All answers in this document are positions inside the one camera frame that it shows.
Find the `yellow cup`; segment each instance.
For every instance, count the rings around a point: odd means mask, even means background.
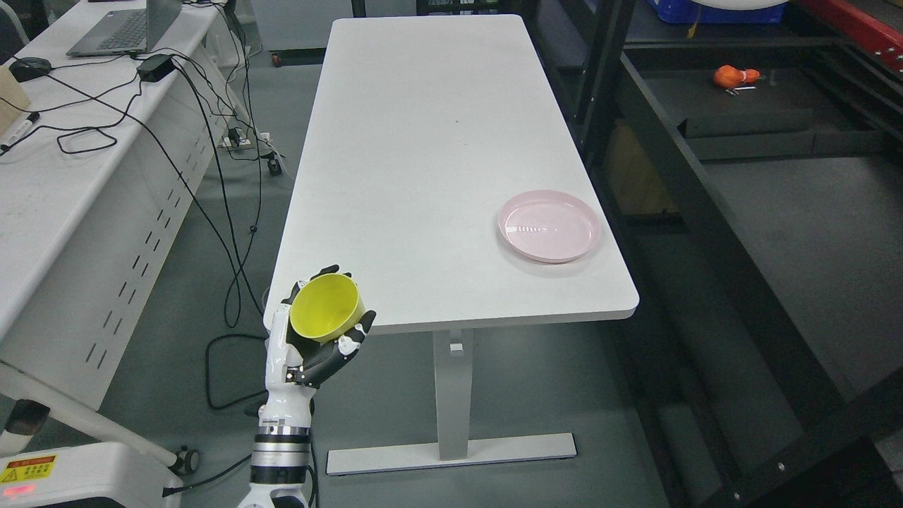
[[[356,325],[363,315],[358,285],[347,275],[330,273],[301,288],[288,317],[298,335],[327,343]]]

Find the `white table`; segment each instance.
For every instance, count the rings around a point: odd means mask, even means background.
[[[516,254],[498,211],[534,189],[587,202],[603,222],[595,250],[562,265]],[[333,25],[265,323],[295,280],[333,263],[377,311],[372,334],[433,332],[438,443],[332,450],[329,474],[576,454],[569,433],[469,440],[472,329],[622,319],[638,304],[519,17]]]
[[[103,14],[143,7],[144,2],[75,5],[19,53],[54,67],[104,61],[71,59],[65,52]],[[201,46],[218,17],[214,8],[185,6],[157,43],[198,61],[220,94],[228,87]],[[97,94],[135,76],[140,62],[123,57],[102,65],[53,71],[52,76]],[[211,92],[190,66],[210,104]],[[137,81],[103,100],[118,108],[137,92]],[[84,99],[50,78],[23,83],[32,109]],[[185,79],[173,72],[145,83],[129,113],[161,139],[185,182],[195,191],[223,117],[199,111]],[[43,113],[37,125],[82,127],[112,123],[121,115],[89,101]],[[167,465],[174,456],[102,418],[99,408],[191,196],[163,151],[137,123],[127,119],[106,129],[110,148],[66,155],[59,132],[44,130],[0,157],[0,390],[13,399],[37,400],[51,416],[101,440],[126,442]],[[105,142],[82,136],[80,147]]]

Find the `plate rim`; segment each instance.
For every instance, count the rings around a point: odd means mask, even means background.
[[[586,249],[583,250],[583,252],[576,254],[574,256],[570,256],[568,258],[544,258],[542,256],[537,256],[536,254],[531,254],[529,252],[524,251],[523,249],[520,249],[517,245],[515,245],[511,241],[511,239],[509,238],[509,236],[506,232],[505,226],[507,224],[507,218],[510,217],[511,212],[516,210],[517,207],[512,209],[511,211],[507,211],[507,210],[508,210],[508,208],[510,208],[510,205],[513,201],[518,200],[518,199],[523,199],[525,196],[528,196],[529,194],[534,194],[534,193],[558,194],[564,198],[562,200],[563,202],[567,202],[568,204],[576,206],[576,208],[578,208],[578,209],[582,209],[582,212],[584,212],[585,216],[588,219],[590,219],[591,229],[592,229],[592,231],[591,231],[592,238],[590,239],[589,245],[586,247]],[[593,250],[593,248],[596,246],[596,244],[599,243],[599,239],[600,239],[601,233],[602,233],[601,220],[600,220],[599,216],[596,214],[596,211],[594,211],[592,209],[592,207],[586,201],[578,198],[577,196],[574,196],[573,194],[565,193],[562,191],[556,191],[555,189],[534,189],[532,191],[525,191],[525,192],[518,193],[518,194],[512,196],[510,199],[505,201],[505,203],[502,204],[501,208],[499,209],[497,223],[498,223],[498,232],[501,234],[501,236],[505,240],[505,242],[512,249],[514,249],[515,252],[517,252],[518,254],[521,254],[522,256],[524,256],[526,258],[532,259],[534,261],[540,261],[542,263],[555,264],[555,265],[567,263],[567,262],[573,261],[575,259],[578,259],[578,258],[588,254],[590,251]]]

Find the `warning label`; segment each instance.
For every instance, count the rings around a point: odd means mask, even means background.
[[[6,469],[0,473],[0,484],[46,478],[51,475],[54,460],[56,460],[55,455],[14,460],[7,464]]]

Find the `orange object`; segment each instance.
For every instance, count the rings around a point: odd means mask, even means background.
[[[734,69],[730,65],[722,65],[715,71],[714,81],[716,85],[723,89],[732,89],[739,87],[739,85],[743,83],[755,83],[759,76],[761,76],[761,74],[755,69],[740,71]]]

